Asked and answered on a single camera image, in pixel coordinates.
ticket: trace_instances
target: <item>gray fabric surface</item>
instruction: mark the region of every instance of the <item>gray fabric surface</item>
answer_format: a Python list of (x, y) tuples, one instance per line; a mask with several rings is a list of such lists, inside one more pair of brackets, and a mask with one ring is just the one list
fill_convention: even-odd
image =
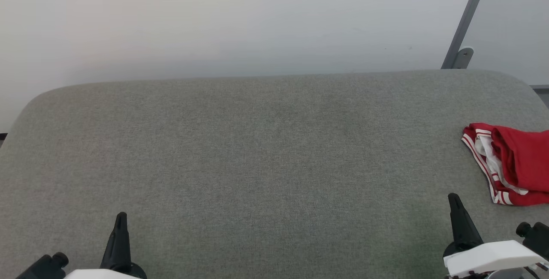
[(0, 269), (95, 268), (119, 211), (150, 279), (437, 278), (458, 193), (485, 241), (549, 207), (492, 203), (471, 122), (549, 129), (473, 70), (85, 84), (47, 92), (0, 149)]

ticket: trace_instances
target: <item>gray metal bar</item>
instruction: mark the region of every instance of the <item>gray metal bar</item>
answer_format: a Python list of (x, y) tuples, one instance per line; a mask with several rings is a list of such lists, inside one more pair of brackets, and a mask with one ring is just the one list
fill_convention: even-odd
[(448, 52), (446, 53), (446, 58), (444, 59), (441, 69), (451, 69), (453, 67), (455, 57), (457, 57), (457, 53), (461, 48), (461, 43), (463, 42), (463, 38), (465, 38), (465, 33), (467, 32), (467, 28), (469, 28), (471, 19), (473, 19), (473, 14), (477, 9), (479, 1), (480, 0), (469, 0), (467, 2), (467, 6), (465, 6), (461, 20), (457, 25), (457, 30), (453, 36), (452, 43), (449, 45)]

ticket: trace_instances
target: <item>metal bracket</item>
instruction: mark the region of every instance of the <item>metal bracket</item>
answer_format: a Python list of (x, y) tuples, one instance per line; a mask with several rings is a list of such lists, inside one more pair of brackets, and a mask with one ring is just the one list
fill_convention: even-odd
[(444, 59), (441, 69), (455, 68), (455, 64), (457, 63), (455, 57), (461, 55), (461, 53), (457, 53), (457, 51), (461, 48), (463, 38), (465, 38), (465, 33), (467, 32), (467, 28), (473, 19), (473, 15), (477, 9), (479, 1), (480, 0), (469, 0), (467, 2), (467, 6), (465, 6), (465, 11), (463, 11), (459, 25), (455, 30), (455, 35), (453, 36), (452, 43), (449, 45), (448, 52), (446, 53), (446, 58)]
[(469, 65), (471, 58), (473, 57), (472, 48), (463, 48), (461, 51), (457, 52), (455, 57), (455, 62), (452, 65), (452, 69), (465, 69)]

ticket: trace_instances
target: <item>white stripe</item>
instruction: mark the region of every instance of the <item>white stripe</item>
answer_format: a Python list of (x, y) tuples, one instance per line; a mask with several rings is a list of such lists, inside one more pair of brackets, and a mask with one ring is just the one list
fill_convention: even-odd
[(508, 183), (508, 181), (505, 179), (505, 175), (503, 174), (502, 163), (500, 159), (496, 157), (496, 155), (494, 155), (494, 149), (492, 148), (492, 142), (493, 142), (492, 137), (485, 137), (481, 135), (478, 135), (478, 136), (477, 136), (477, 140), (475, 141), (475, 149), (477, 150), (478, 153), (485, 155), (486, 163), (488, 164), (488, 168), (490, 169), (490, 172), (492, 174), (494, 172), (498, 174), (498, 179), (501, 181), (501, 184), (504, 187), (515, 191), (519, 195), (527, 194), (528, 190), (513, 186), (510, 183)]
[(505, 205), (504, 200), (501, 198), (501, 191), (498, 191), (496, 199), (498, 199), (498, 203)]
[(489, 130), (484, 130), (484, 129), (475, 129), (475, 132), (476, 132), (477, 134), (488, 134), (488, 135), (491, 135), (491, 134), (492, 134), (491, 131), (489, 131)]
[(504, 191), (504, 201), (505, 201), (505, 203), (508, 203), (509, 205), (513, 205), (513, 203), (511, 203), (511, 200), (509, 199), (509, 192)]
[(473, 143), (473, 140), (471, 140), (471, 138), (467, 135), (467, 134), (464, 134), (463, 137), (461, 138), (461, 140), (463, 141), (463, 143), (465, 143), (465, 145), (471, 150), (471, 152), (473, 152), (473, 158), (475, 158), (475, 161), (478, 163), (478, 165), (480, 166), (480, 169), (484, 172), (484, 174), (486, 175), (486, 178), (488, 178), (488, 186), (490, 186), (490, 197), (492, 197), (492, 202), (494, 203), (497, 203), (497, 199), (496, 199), (496, 196), (494, 195), (494, 186), (492, 186), (492, 181), (490, 181), (490, 175), (488, 175), (488, 167), (486, 165), (482, 165), (482, 163), (479, 161), (479, 158), (480, 158), (480, 155), (477, 154), (477, 151), (474, 149), (474, 145), (475, 143)]

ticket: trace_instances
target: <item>folded garment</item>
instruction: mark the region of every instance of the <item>folded garment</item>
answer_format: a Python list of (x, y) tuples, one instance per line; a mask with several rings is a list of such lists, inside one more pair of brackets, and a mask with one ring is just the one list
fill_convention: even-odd
[(494, 203), (549, 203), (549, 131), (471, 123), (461, 140), (486, 174)]

